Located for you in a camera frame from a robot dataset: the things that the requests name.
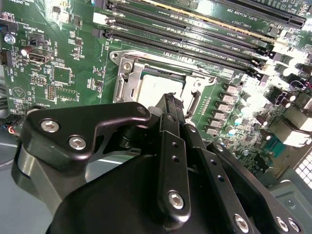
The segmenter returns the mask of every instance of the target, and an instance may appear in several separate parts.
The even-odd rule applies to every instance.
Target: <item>black metal arm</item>
[[[135,157],[86,183],[88,163]],[[54,215],[47,234],[297,234],[298,220],[224,146],[205,146],[173,94],[34,111],[12,168]]]

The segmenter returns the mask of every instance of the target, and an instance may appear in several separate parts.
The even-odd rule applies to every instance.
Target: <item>chip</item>
[[[272,104],[270,104],[270,103],[266,103],[265,105],[264,105],[264,109],[270,109],[271,108],[271,106],[272,106]]]
[[[55,13],[60,13],[60,8],[57,7],[57,6],[54,6],[54,7],[53,7],[53,12],[55,12]]]
[[[243,119],[242,125],[247,125],[248,123],[249,123],[249,120],[248,120],[248,119]]]
[[[251,141],[253,139],[252,136],[246,136],[245,141]]]
[[[277,35],[279,33],[279,30],[277,28],[270,28],[269,32],[272,33],[272,34]]]

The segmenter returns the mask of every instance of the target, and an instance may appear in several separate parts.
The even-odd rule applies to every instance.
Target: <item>black chip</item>
[[[53,7],[53,12],[60,13],[60,8],[57,6]]]
[[[264,105],[263,108],[264,108],[264,109],[270,109],[271,106],[272,106],[272,105],[271,105],[270,103],[266,103],[266,104]]]
[[[243,119],[242,125],[247,125],[248,123],[249,123],[249,120],[248,120],[248,119]]]
[[[74,26],[77,26],[77,27],[80,26],[80,17],[79,16],[74,16],[73,24],[74,24]]]
[[[279,30],[277,28],[270,28],[269,32],[277,35],[279,33]]]
[[[291,38],[293,36],[293,34],[292,33],[289,33],[289,32],[287,32],[286,34],[285,34],[285,37],[286,38]]]
[[[256,142],[255,144],[254,144],[254,147],[260,147],[261,146],[261,142]]]
[[[251,141],[253,139],[252,136],[246,136],[245,141]]]
[[[102,87],[103,85],[103,82],[101,80],[97,80],[96,81],[96,86],[101,86]]]
[[[190,1],[189,7],[197,9],[198,8],[198,2],[197,1]]]
[[[76,38],[75,43],[76,43],[76,45],[81,45],[82,44],[82,39],[81,38]]]

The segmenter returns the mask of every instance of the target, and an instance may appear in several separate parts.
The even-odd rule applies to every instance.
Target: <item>black expansion slot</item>
[[[167,52],[167,53],[168,52],[175,53],[177,55],[186,56],[191,59],[198,60],[198,61],[211,63],[216,66],[223,66],[232,70],[236,70],[238,72],[246,73],[250,69],[250,67],[247,67],[247,66],[223,61],[223,60],[216,59],[216,58],[209,57],[209,56],[202,55],[202,54],[193,53],[183,48],[178,48],[178,47],[174,47],[174,46],[164,44],[161,42],[148,40],[148,39],[141,38],[136,35],[130,35],[130,34],[118,31],[118,30],[113,30],[112,32],[109,33],[109,35],[110,35],[109,38],[111,39],[118,39],[120,41],[134,43],[134,44],[138,44],[144,47],[151,47],[151,48],[155,48],[157,50]]]
[[[306,21],[305,18],[281,11],[276,9],[276,12],[279,12],[279,14],[277,14],[275,11],[270,11],[271,7],[263,5],[261,3],[258,2],[253,2],[251,0],[212,0],[214,2],[218,2],[222,5],[225,6],[229,6],[232,8],[235,8],[237,10],[241,10],[244,11],[246,13],[249,13],[251,15],[257,15],[260,16],[264,19],[270,20],[272,22],[276,22],[279,24],[282,24],[286,27],[290,27],[290,28],[295,28],[295,29],[301,29],[304,26],[304,23]],[[171,4],[169,2],[166,1],[162,1],[162,0],[156,0],[156,2],[161,2],[163,4],[184,10],[184,11],[188,11],[188,12],[192,12],[191,10],[181,7],[181,6],[176,6],[174,4]],[[196,14],[202,15],[202,16],[207,16],[201,13],[196,12]]]
[[[243,45],[239,45],[239,44],[237,44],[237,43],[233,43],[233,42],[231,42],[231,41],[228,41],[228,40],[223,40],[223,39],[220,39],[220,38],[218,38],[218,37],[216,37],[216,36],[209,36],[209,35],[206,35],[206,34],[204,34],[204,33],[201,33],[201,32],[197,32],[197,31],[191,31],[190,29],[188,29],[188,28],[186,28],[186,27],[180,27],[180,26],[173,26],[173,25],[171,25],[171,24],[168,24],[168,23],[163,23],[163,22],[160,22],[160,21],[158,21],[158,20],[153,20],[153,19],[149,19],[149,18],[147,18],[147,17],[143,17],[143,16],[140,16],[140,15],[135,15],[135,14],[132,14],[132,13],[129,13],[129,12],[126,12],[126,11],[122,11],[122,10],[119,10],[119,12],[120,13],[122,13],[122,14],[127,14],[127,16],[134,16],[134,17],[137,17],[137,18],[140,18],[140,19],[142,19],[142,21],[143,20],[148,20],[150,23],[153,23],[153,24],[155,24],[155,25],[159,25],[159,26],[162,26],[162,27],[165,27],[165,28],[171,28],[171,29],[174,29],[174,30],[176,30],[176,31],[181,31],[181,32],[186,32],[186,33],[192,33],[192,34],[195,34],[195,35],[198,35],[199,37],[203,37],[203,38],[205,38],[205,39],[207,39],[207,40],[212,40],[212,41],[216,41],[216,42],[219,42],[219,43],[225,43],[225,44],[227,44],[227,45],[229,45],[229,46],[232,46],[232,47],[235,47],[235,48],[237,48],[238,49],[238,51],[249,51],[249,52],[254,52],[254,53],[257,53],[257,50],[258,50],[258,47],[256,46],[256,45],[253,45],[252,44],[252,46],[254,46],[254,47],[250,47],[250,46],[243,46]],[[130,25],[131,26],[131,24],[134,24],[134,23],[137,23],[137,22],[134,22],[133,21],[133,23],[132,23],[132,21],[130,21],[130,20],[128,20],[128,19],[125,19],[125,18],[116,18],[115,19],[116,20],[116,22],[120,22],[120,23],[123,23],[123,24],[126,24],[126,25]],[[143,23],[141,23],[140,25],[139,25],[139,27],[140,28],[142,28],[143,27],[143,29],[144,30],[153,30],[153,28],[152,27],[148,27],[147,25],[145,25],[145,24],[143,24]]]
[[[165,42],[155,41],[155,42],[159,42],[160,45],[165,45],[165,44],[170,45],[170,43],[177,43],[177,44],[180,44],[180,45],[184,45],[186,48],[189,48],[189,49],[185,49],[185,48],[182,48],[180,46],[176,46],[176,47],[179,49],[179,51],[183,50],[185,52],[191,52],[191,53],[194,53],[194,54],[199,54],[199,56],[202,56],[202,55],[209,56],[212,59],[214,59],[214,62],[222,63],[222,62],[226,61],[226,62],[232,62],[232,63],[235,63],[235,64],[236,63],[240,63],[242,66],[253,67],[253,64],[251,63],[252,59],[250,57],[249,57],[250,60],[246,60],[246,59],[243,59],[243,58],[238,58],[238,57],[235,57],[235,56],[233,56],[231,54],[226,54],[225,50],[223,52],[222,51],[220,52],[220,51],[217,51],[215,49],[208,49],[208,48],[204,48],[202,46],[190,44],[188,42],[182,41],[181,39],[174,39],[174,38],[170,38],[170,37],[165,37],[165,36],[162,35],[161,32],[159,32],[158,34],[157,33],[147,33],[145,30],[144,31],[143,30],[139,30],[137,28],[126,26],[124,24],[115,24],[115,26],[118,26],[118,27],[121,27],[123,29],[128,30],[128,31],[123,31],[126,34],[131,34],[131,35],[135,36],[133,33],[129,33],[129,30],[133,30],[133,31],[140,32],[142,35],[144,35],[144,36],[136,35],[139,38],[144,38],[144,39],[147,39],[147,40],[150,40],[150,41],[155,41],[155,40],[153,40],[153,37],[161,37],[163,40],[169,41],[169,44],[165,43]]]
[[[205,28],[193,26],[192,24],[189,24],[189,23],[186,23],[186,22],[182,22],[182,21],[179,21],[179,20],[175,20],[173,18],[161,16],[161,15],[158,15],[158,14],[155,14],[155,13],[152,13],[152,12],[148,12],[148,11],[145,11],[145,10],[142,10],[142,9],[139,9],[139,8],[135,8],[135,7],[123,4],[123,3],[115,3],[114,2],[114,8],[115,8],[117,13],[122,13],[122,14],[125,13],[125,12],[127,12],[127,13],[134,13],[135,15],[144,17],[146,19],[154,19],[156,21],[165,22],[165,23],[168,23],[168,24],[176,26],[176,27],[183,27],[185,29],[190,29],[190,31],[200,32],[200,33],[203,33],[203,34],[208,35],[208,36],[212,36],[212,37],[214,36],[214,37],[217,37],[219,39],[235,42],[235,43],[237,43],[239,45],[248,46],[250,48],[256,49],[256,48],[259,47],[256,44],[252,44],[252,43],[249,43],[249,42],[241,40],[241,39],[233,38],[233,37],[230,37],[230,36],[218,33],[218,32],[210,31],[210,30],[207,30]],[[162,12],[164,12],[164,13],[172,14],[172,12],[170,12],[169,10],[166,10],[164,8],[160,8],[160,10]],[[197,20],[197,19],[192,19],[192,20],[198,21],[198,23],[201,23],[201,24],[204,23],[204,24],[212,26],[212,27],[222,28],[223,30],[226,30],[230,34],[238,35],[241,38],[250,38],[250,39],[253,39],[255,41],[259,40],[258,38],[252,37],[250,35],[247,35],[247,34],[244,34],[244,33],[241,33],[241,32],[238,32],[238,31],[226,28],[226,27],[222,27],[222,26],[217,25],[217,24],[213,24],[213,23],[205,22],[205,21],[200,21],[200,20]]]
[[[188,42],[194,46],[202,46],[206,49],[210,49],[210,50],[213,50],[213,51],[216,51],[216,52],[220,52],[221,54],[227,54],[227,55],[230,55],[230,56],[235,56],[237,58],[240,58],[240,59],[244,59],[245,62],[249,62],[253,59],[252,56],[249,56],[249,55],[246,55],[246,54],[242,54],[242,53],[239,53],[239,52],[236,52],[236,51],[233,51],[233,50],[229,50],[229,49],[226,49],[226,48],[223,48],[223,47],[219,47],[219,46],[216,46],[216,45],[211,45],[209,43],[206,43],[206,42],[203,42],[203,41],[199,41],[199,40],[195,40],[195,39],[191,39],[191,38],[188,38],[188,37],[185,37],[185,36],[182,36],[182,35],[177,35],[175,33],[172,33],[172,32],[169,32],[169,31],[166,31],[166,30],[162,30],[162,29],[159,29],[159,28],[153,28],[153,27],[146,27],[145,24],[141,24],[141,23],[138,23],[138,22],[133,22],[133,21],[129,21],[127,19],[119,19],[119,18],[116,18],[116,22],[114,25],[115,26],[119,26],[119,27],[124,27],[125,25],[126,26],[130,26],[130,27],[133,27],[133,28],[137,28],[137,29],[141,29],[141,30],[144,30],[144,31],[148,31],[148,32],[152,32],[152,33],[156,33],[158,34],[159,36],[168,36],[172,39],[177,39],[179,41],[182,41],[182,42]]]

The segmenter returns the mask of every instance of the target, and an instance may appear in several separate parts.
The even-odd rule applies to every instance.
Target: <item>silver screw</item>
[[[4,36],[4,41],[10,45],[14,45],[16,42],[15,37],[11,34],[6,34]]]
[[[289,231],[287,224],[280,217],[276,217],[276,220],[279,226],[281,227],[281,229],[283,229],[283,231],[285,232]]]
[[[125,62],[123,64],[123,69],[126,70],[126,71],[130,71],[132,69],[132,64],[129,63],[129,62]]]
[[[193,127],[192,125],[190,125],[190,126],[189,126],[189,128],[190,128],[190,130],[191,130],[193,133],[195,133],[195,132],[196,132],[196,128],[195,128],[195,127]]]
[[[44,131],[49,133],[55,133],[59,130],[59,124],[53,120],[45,120],[40,125]]]
[[[239,229],[243,232],[243,233],[248,233],[249,232],[249,227],[247,222],[242,218],[242,216],[240,216],[239,214],[235,214],[234,215],[234,221],[236,223],[236,225],[239,227]]]
[[[243,156],[248,156],[249,155],[249,151],[248,150],[244,150],[243,151]]]
[[[288,222],[292,226],[292,228],[296,230],[296,232],[300,232],[300,228],[291,218],[288,219]]]
[[[183,198],[180,194],[176,192],[171,192],[168,194],[170,204],[177,210],[181,210],[184,206]]]
[[[216,146],[216,148],[220,151],[220,152],[223,152],[223,149],[222,149],[222,147],[220,146],[220,145],[215,145]]]
[[[87,143],[81,137],[73,136],[69,139],[69,145],[75,150],[83,150],[84,148],[86,148]]]

